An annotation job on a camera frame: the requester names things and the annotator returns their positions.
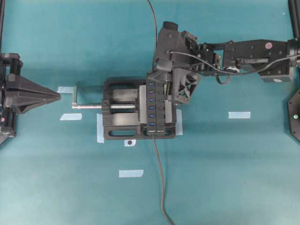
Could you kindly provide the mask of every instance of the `green tabletop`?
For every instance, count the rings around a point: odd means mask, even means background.
[[[153,1],[159,29],[179,24],[200,42],[293,38],[287,0]],[[100,102],[101,85],[151,68],[153,21],[145,0],[7,0],[2,51],[19,53],[22,75],[78,102]],[[202,78],[181,106],[183,135],[157,140],[165,208],[177,225],[298,225],[300,148],[286,101],[298,83],[258,74],[219,85]],[[17,120],[0,149],[2,225],[162,225],[153,144],[97,143],[97,110],[71,109],[71,94]],[[250,111],[229,120],[229,111]],[[64,113],[82,120],[60,121]],[[119,170],[144,170],[119,178]]]

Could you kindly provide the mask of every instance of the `black cable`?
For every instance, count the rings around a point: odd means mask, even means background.
[[[158,24],[156,22],[156,17],[155,17],[155,13],[154,13],[154,9],[151,5],[150,0],[146,0],[150,6],[151,9],[151,13],[153,16],[153,21],[154,21],[154,32],[155,32],[155,38],[154,38],[154,52],[153,52],[153,59],[152,59],[152,71],[154,71],[154,57],[155,57],[155,52],[156,52],[156,47],[157,47],[157,42],[158,42]]]
[[[226,80],[225,80],[224,82],[222,82],[222,81],[220,80],[219,74],[216,74],[215,77],[216,77],[216,81],[217,81],[219,84],[224,85],[224,84],[228,84],[228,83],[230,82],[231,75],[228,74],[227,77],[226,77]]]
[[[155,150],[155,154],[156,154],[156,157],[157,157],[158,166],[159,166],[159,173],[160,173],[160,178],[161,178],[161,202],[160,202],[160,208],[161,208],[161,211],[162,211],[164,217],[168,221],[168,223],[170,225],[175,225],[173,223],[173,221],[170,219],[170,217],[168,216],[168,214],[165,212],[165,179],[164,179],[164,171],[163,171],[163,166],[161,165],[160,156],[159,156],[159,153],[158,153],[158,147],[156,145],[155,138],[152,137],[152,140],[153,140],[153,144],[154,144],[154,150]]]
[[[221,70],[221,69],[218,69],[216,67],[214,67],[212,64],[206,62],[205,60],[203,59],[200,59],[194,55],[191,55],[191,54],[188,54],[188,53],[183,53],[183,52],[170,52],[170,54],[180,54],[180,55],[186,55],[186,56],[189,56],[189,57],[192,57],[194,59],[197,59],[199,61],[201,61],[202,63],[208,65],[209,67],[213,68],[214,70],[220,72],[220,73],[223,73],[223,74],[229,74],[229,75],[248,75],[248,74],[253,74],[253,73],[260,73],[266,69],[268,69],[270,66],[272,66],[274,63],[277,63],[277,62],[281,62],[281,61],[284,61],[284,60],[289,60],[289,59],[292,59],[294,57],[300,57],[300,54],[297,54],[297,55],[292,55],[292,56],[286,56],[286,57],[283,57],[283,58],[280,58],[280,59],[277,59],[273,62],[270,62],[269,64],[267,64],[265,67],[263,67],[262,69],[259,69],[259,70],[255,70],[255,71],[250,71],[250,72],[246,72],[246,73],[233,73],[233,72],[228,72],[228,71],[225,71],[225,70]]]

